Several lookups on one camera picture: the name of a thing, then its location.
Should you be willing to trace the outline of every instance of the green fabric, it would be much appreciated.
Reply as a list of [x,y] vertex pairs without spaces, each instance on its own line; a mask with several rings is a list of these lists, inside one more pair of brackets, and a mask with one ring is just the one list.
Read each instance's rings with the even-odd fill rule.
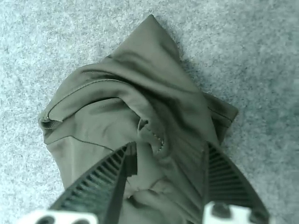
[[220,147],[236,114],[195,86],[150,15],[102,62],[70,74],[39,124],[66,188],[137,142],[138,175],[128,178],[120,224],[198,224],[203,154],[208,143]]

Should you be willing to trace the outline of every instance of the gray carpet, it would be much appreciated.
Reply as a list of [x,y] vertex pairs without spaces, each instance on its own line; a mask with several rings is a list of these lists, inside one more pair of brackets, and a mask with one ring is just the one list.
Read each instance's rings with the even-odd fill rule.
[[59,84],[150,13],[198,86],[240,109],[225,152],[278,224],[298,223],[298,9],[298,0],[0,0],[0,224],[63,191],[36,120]]

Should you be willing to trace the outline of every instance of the cloth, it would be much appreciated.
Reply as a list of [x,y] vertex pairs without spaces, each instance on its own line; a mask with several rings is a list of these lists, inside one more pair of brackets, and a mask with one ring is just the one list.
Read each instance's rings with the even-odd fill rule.
[[120,224],[199,224],[204,153],[220,147],[236,115],[195,86],[150,15],[102,62],[70,74],[39,125],[65,188],[137,142],[138,174],[126,183]]

